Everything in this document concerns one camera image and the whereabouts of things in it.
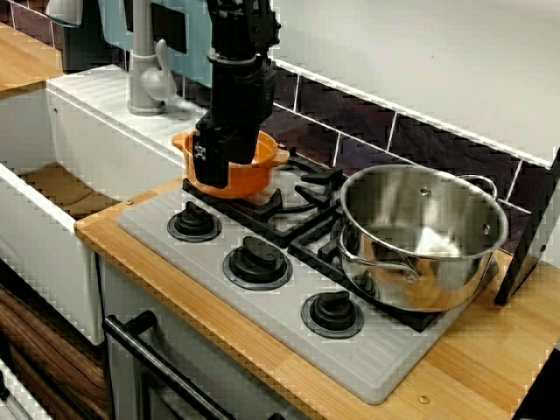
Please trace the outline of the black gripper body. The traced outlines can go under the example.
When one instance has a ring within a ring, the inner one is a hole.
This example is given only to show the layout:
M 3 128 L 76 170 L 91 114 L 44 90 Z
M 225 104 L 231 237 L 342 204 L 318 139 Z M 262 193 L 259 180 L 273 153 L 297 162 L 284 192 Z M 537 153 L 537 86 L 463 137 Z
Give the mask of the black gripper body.
M 209 110 L 196 124 L 200 136 L 255 137 L 272 112 L 276 66 L 267 54 L 251 59 L 207 55 L 212 65 Z

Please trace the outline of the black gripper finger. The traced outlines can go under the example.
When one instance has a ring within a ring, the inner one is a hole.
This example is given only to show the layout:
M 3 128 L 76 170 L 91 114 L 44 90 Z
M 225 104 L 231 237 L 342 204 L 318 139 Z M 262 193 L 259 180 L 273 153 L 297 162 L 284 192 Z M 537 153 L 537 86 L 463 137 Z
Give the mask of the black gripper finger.
M 250 165 L 256 154 L 258 129 L 238 129 L 227 140 L 227 161 Z
M 198 125 L 192 140 L 192 158 L 196 179 L 207 186 L 224 189 L 228 184 L 227 126 Z

